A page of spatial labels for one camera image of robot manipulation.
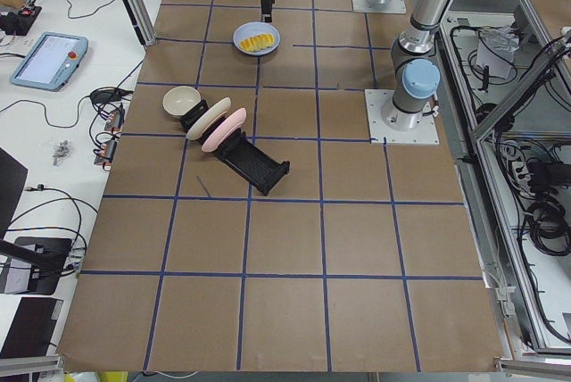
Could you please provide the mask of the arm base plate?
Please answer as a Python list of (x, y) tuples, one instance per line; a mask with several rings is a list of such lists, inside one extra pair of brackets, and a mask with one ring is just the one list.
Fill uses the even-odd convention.
[(372, 144), (439, 145), (429, 102), (420, 112), (404, 113), (393, 105), (392, 89), (366, 89), (368, 130)]
[(352, 10), (354, 12), (404, 14), (406, 4), (404, 0), (352, 0)]

